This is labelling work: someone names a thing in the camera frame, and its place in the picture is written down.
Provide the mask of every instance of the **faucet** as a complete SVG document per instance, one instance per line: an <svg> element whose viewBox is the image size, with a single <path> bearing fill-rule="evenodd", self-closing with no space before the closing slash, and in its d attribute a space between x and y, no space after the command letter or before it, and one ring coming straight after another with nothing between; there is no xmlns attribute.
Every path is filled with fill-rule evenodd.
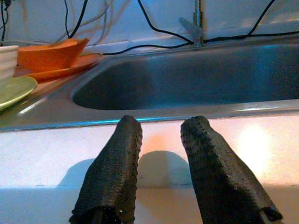
<svg viewBox="0 0 299 224"><path fill-rule="evenodd" d="M195 0L195 12L193 13L193 23L180 17L179 22L192 35L194 45L198 48L203 46L203 16L201 11L201 0Z"/></svg>

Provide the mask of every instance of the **orange bowl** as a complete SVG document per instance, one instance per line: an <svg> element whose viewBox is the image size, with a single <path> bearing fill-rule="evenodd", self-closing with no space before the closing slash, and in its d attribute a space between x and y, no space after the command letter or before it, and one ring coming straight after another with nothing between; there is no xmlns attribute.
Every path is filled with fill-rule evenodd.
<svg viewBox="0 0 299 224"><path fill-rule="evenodd" d="M70 68L83 51L89 39L68 39L63 42L21 47L18 64L33 72Z"/></svg>

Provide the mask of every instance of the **sink basin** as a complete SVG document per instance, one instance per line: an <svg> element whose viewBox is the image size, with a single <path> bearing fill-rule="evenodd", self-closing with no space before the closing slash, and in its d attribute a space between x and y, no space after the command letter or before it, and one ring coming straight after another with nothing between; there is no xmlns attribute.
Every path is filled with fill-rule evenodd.
<svg viewBox="0 0 299 224"><path fill-rule="evenodd" d="M299 36L107 57L0 113L0 130L294 112Z"/></svg>

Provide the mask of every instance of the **white countertop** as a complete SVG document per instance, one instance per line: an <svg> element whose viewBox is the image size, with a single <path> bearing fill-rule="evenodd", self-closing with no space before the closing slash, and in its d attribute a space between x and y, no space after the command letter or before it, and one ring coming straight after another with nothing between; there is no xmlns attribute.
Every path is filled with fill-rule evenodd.
<svg viewBox="0 0 299 224"><path fill-rule="evenodd" d="M201 223L180 140L182 122L142 123L136 224ZM285 223L297 223L299 113L210 123L255 173ZM0 223L34 224L49 217L53 223L67 223L84 174L114 129L115 125L0 133Z"/></svg>

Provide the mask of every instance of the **green plate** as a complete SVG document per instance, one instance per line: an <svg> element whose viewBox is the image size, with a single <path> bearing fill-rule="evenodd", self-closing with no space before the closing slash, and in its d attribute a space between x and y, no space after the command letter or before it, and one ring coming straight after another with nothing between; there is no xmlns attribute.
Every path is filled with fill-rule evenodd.
<svg viewBox="0 0 299 224"><path fill-rule="evenodd" d="M0 111L20 101L30 94L37 86L37 81L31 77L12 78L0 90Z"/></svg>

